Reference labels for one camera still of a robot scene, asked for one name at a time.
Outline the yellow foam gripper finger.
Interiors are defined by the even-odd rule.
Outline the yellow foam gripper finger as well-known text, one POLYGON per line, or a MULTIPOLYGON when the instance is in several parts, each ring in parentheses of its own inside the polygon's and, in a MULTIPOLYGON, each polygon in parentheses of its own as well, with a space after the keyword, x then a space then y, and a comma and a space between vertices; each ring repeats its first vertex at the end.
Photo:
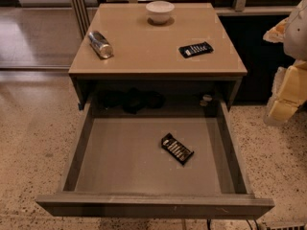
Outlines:
POLYGON ((287 123, 307 101, 307 62, 296 60, 288 68, 279 67, 273 79, 264 122, 268 126, 287 123))

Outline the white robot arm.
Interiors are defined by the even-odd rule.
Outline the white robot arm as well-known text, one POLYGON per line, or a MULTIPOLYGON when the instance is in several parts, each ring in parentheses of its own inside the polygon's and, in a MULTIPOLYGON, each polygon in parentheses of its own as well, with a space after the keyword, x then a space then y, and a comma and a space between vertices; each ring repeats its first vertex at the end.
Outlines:
POLYGON ((268 126, 287 123, 307 102, 307 0, 301 0, 291 14, 272 27, 263 39, 283 44, 284 53, 295 60, 275 73, 264 122, 268 126))

